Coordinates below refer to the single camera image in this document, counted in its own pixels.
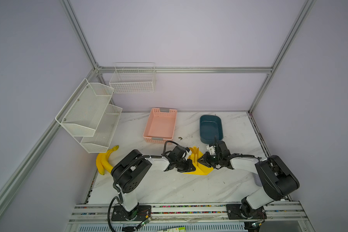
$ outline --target dark blue bowl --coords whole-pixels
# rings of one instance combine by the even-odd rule
[[[210,144],[223,139],[222,121],[215,115],[203,115],[200,117],[200,139],[201,142]]]

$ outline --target banana bunch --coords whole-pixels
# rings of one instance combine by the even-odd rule
[[[101,175],[104,175],[104,169],[106,169],[109,173],[112,171],[112,165],[109,164],[108,158],[111,155],[112,152],[116,151],[119,149],[119,146],[114,146],[112,149],[108,150],[106,153],[99,153],[97,156],[97,159],[95,161],[97,165],[98,172]]]

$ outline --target white marble surface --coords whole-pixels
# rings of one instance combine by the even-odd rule
[[[184,147],[197,146],[205,153],[206,144],[200,141],[200,116],[217,115],[222,119],[223,141],[231,153],[250,154],[265,157],[258,138],[245,112],[196,112],[177,115],[174,141]],[[111,147],[119,145],[119,150],[109,158],[112,165],[117,164],[133,149],[145,155],[160,155],[163,144],[147,143],[143,132],[149,113],[122,113]],[[167,151],[174,145],[168,143]],[[112,187],[112,176],[97,175],[89,204],[108,204],[116,190]],[[251,194],[259,187],[255,185],[250,172],[222,168],[213,170],[206,176],[189,175],[174,170],[149,171],[136,188],[140,203],[196,203],[196,202],[234,202]]]

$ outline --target wire mesh shelf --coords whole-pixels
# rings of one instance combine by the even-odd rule
[[[153,92],[156,85],[155,63],[115,63],[109,85],[116,94]]]
[[[74,102],[69,110],[66,103],[56,121],[88,153],[103,153],[111,144],[122,108],[110,104],[113,88],[84,79],[78,89],[83,85],[70,98]]]
[[[108,104],[93,137],[83,137],[80,144],[89,153],[104,153],[111,144],[122,108]]]
[[[102,115],[111,100],[113,88],[101,83],[88,83],[60,119],[60,125],[72,136],[94,136]]]

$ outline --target black cable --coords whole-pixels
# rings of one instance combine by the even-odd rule
[[[150,221],[150,218],[151,218],[151,216],[148,216],[143,221],[141,221],[137,226],[126,226],[126,227],[123,227],[121,230],[124,232],[134,232],[136,230],[139,230],[140,228],[142,228],[144,226],[145,221],[147,221],[147,220],[148,220],[148,222]]]
[[[178,145],[178,146],[179,146],[179,144],[177,144],[176,142],[173,142],[173,141],[166,141],[166,142],[165,142],[165,144],[164,144],[164,150],[163,150],[163,152],[162,152],[162,156],[164,156],[165,158],[167,158],[167,159],[169,160],[169,162],[170,162],[170,158],[166,155],[166,153],[168,153],[168,152],[166,152],[166,144],[167,144],[168,142],[174,143],[174,144],[176,144],[176,145]]]
[[[246,229],[246,230],[256,230],[255,227],[249,227],[249,226],[244,226],[244,229]]]
[[[234,155],[233,157],[248,157],[248,158],[254,158],[257,159],[257,157],[255,157],[255,155],[244,155],[244,154],[239,154],[239,155]]]
[[[120,173],[120,175],[115,179],[115,181],[113,182],[113,188],[117,190],[118,193],[120,193],[120,189],[117,187],[117,182],[119,181],[119,179],[124,175],[124,173],[129,170],[132,166],[134,166],[135,164],[137,164],[138,162],[140,162],[141,160],[144,160],[145,158],[162,158],[161,155],[141,155],[138,158],[136,158],[135,160],[132,160],[127,166],[126,168]]]
[[[113,202],[117,200],[118,204],[121,205],[120,203],[120,200],[119,200],[119,197],[116,196],[112,199],[111,203],[109,204],[109,207],[108,207],[108,211],[107,211],[107,222],[108,222],[108,226],[109,226],[109,229],[112,231],[112,232],[116,232],[113,228],[112,228],[112,225],[111,225],[111,218],[109,217],[109,214],[111,213],[111,207],[112,207],[112,204]]]

